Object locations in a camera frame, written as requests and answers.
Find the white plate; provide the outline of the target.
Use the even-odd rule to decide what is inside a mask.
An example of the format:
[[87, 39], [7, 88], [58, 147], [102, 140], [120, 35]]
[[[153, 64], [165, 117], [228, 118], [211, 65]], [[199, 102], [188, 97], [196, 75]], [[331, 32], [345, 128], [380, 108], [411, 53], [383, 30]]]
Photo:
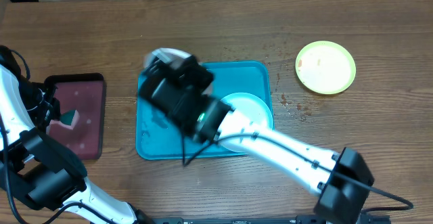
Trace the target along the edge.
[[150, 66], [155, 59], [163, 61], [171, 68], [179, 68], [184, 61], [191, 56], [190, 53], [174, 48], [158, 48], [147, 54], [144, 58], [143, 67]]

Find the green and pink sponge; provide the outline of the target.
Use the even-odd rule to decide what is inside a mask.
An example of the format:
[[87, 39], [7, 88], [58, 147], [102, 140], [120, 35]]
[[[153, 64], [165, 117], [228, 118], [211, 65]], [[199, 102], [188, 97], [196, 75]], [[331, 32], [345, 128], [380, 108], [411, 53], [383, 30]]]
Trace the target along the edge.
[[80, 115], [77, 110], [70, 110], [60, 116], [60, 125], [72, 130], [79, 121]]

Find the yellow-green plate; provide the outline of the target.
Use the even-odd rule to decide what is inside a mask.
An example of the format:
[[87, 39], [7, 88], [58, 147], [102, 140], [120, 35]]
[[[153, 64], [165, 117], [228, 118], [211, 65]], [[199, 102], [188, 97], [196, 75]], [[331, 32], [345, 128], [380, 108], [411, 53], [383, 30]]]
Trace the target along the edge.
[[348, 89], [356, 77], [356, 64], [343, 46], [315, 41], [304, 46], [295, 61], [299, 81], [309, 90], [333, 95]]

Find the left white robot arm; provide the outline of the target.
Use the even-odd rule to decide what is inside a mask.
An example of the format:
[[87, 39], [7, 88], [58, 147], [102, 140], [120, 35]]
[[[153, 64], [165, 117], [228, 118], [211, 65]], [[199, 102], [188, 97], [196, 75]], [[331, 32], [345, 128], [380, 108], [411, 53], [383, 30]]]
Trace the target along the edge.
[[18, 52], [1, 46], [1, 188], [19, 223], [19, 201], [33, 210], [48, 208], [55, 221], [63, 212], [90, 223], [152, 223], [142, 210], [113, 198], [96, 186], [78, 156], [48, 136], [59, 120], [55, 86], [30, 81], [22, 72]]

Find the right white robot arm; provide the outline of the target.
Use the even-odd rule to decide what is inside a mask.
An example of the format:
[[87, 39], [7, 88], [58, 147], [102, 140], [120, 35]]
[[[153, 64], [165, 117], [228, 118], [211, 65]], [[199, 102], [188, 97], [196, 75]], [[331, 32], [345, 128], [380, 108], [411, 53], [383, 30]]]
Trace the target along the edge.
[[212, 145], [254, 156], [293, 177], [318, 201], [313, 209], [330, 223], [356, 223], [371, 192], [400, 202], [380, 211], [411, 210], [412, 202], [373, 186], [363, 157], [350, 148], [341, 153], [302, 143], [263, 127], [238, 109], [205, 93], [214, 77], [194, 55], [151, 55], [145, 61], [139, 97], [161, 111], [179, 130], [202, 147], [187, 166]]

